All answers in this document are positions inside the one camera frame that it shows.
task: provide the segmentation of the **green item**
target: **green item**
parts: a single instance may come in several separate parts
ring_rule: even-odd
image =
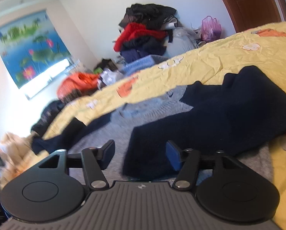
[[[101,69],[101,67],[98,67],[93,71],[94,74],[100,74],[102,72],[103,72],[103,70]]]

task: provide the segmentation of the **logo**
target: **logo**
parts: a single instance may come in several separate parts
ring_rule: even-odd
[[[144,184],[140,184],[140,185],[138,186],[138,188],[143,190],[143,189],[146,188],[146,186],[145,186]]]

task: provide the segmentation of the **yellow bedspread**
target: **yellow bedspread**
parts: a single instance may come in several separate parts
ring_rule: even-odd
[[[269,28],[286,33],[286,22],[267,24],[208,43],[170,59],[168,65],[162,63],[140,71],[127,85],[123,86],[131,78],[121,80],[90,97],[80,98],[63,109],[44,138],[60,134],[73,117],[88,124],[124,103],[157,97],[176,85],[189,85],[197,80],[206,85],[221,84],[226,73],[238,73],[249,65],[259,67],[286,92],[286,36],[263,37],[251,33]],[[274,220],[286,230],[286,153],[275,142],[271,155],[274,184],[281,196]]]

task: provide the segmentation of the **beige cloth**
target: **beige cloth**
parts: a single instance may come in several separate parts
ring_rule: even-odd
[[[35,155],[31,150],[33,132],[28,137],[19,137],[7,132],[0,141],[0,157],[4,167],[0,167],[0,188],[2,189],[12,179],[32,167],[34,164],[48,156],[48,152],[42,151]]]

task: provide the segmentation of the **pink plastic bag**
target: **pink plastic bag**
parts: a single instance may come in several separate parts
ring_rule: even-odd
[[[216,41],[220,38],[222,27],[216,18],[207,16],[202,20],[202,40],[206,42]]]

